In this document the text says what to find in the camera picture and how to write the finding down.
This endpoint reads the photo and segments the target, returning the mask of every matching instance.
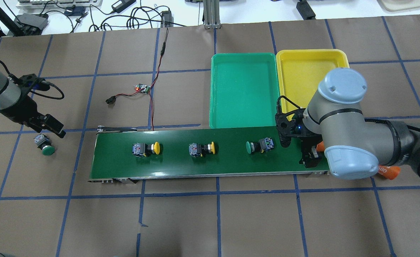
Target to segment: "orange object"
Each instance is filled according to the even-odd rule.
[[[400,173],[399,166],[383,166],[380,165],[378,168],[378,174],[390,180],[395,179]]]
[[[321,141],[318,145],[316,145],[316,151],[318,152],[324,152],[326,148],[324,147],[324,142]]]

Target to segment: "green conveyor belt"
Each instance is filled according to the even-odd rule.
[[[265,137],[273,138],[273,150],[251,155],[246,152],[246,141],[254,142]],[[132,155],[133,143],[155,141],[161,145],[159,155],[143,158]],[[212,141],[217,145],[216,155],[189,156],[190,143]],[[298,174],[329,169],[325,159],[317,167],[307,169],[298,163],[300,158],[300,140],[293,138],[288,148],[282,148],[275,127],[99,133],[89,181]]]

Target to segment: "keyboard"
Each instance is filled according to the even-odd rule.
[[[44,5],[49,0],[18,0],[16,4],[16,8],[18,9],[43,9]],[[57,3],[60,7],[66,8],[66,7],[72,7],[72,5],[75,6],[84,6],[88,7],[89,5],[95,5],[100,6],[102,3],[102,0],[55,0],[55,3]],[[47,4],[46,10],[48,9],[56,9],[56,5],[53,2],[49,2]]]

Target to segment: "yellow tray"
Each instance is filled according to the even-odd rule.
[[[347,55],[338,49],[282,50],[277,53],[280,94],[305,108],[318,83],[338,67],[350,67]],[[294,109],[296,107],[282,100],[283,112]]]

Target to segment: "tiled table surface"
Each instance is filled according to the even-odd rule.
[[[35,96],[65,124],[42,156],[35,132],[0,117],[0,252],[17,256],[420,256],[420,179],[330,176],[89,183],[97,125],[148,129],[164,29],[0,40],[12,73],[61,87]],[[220,52],[343,50],[368,81],[366,117],[420,121],[420,16],[171,28],[154,90],[157,129],[208,128],[210,59]]]

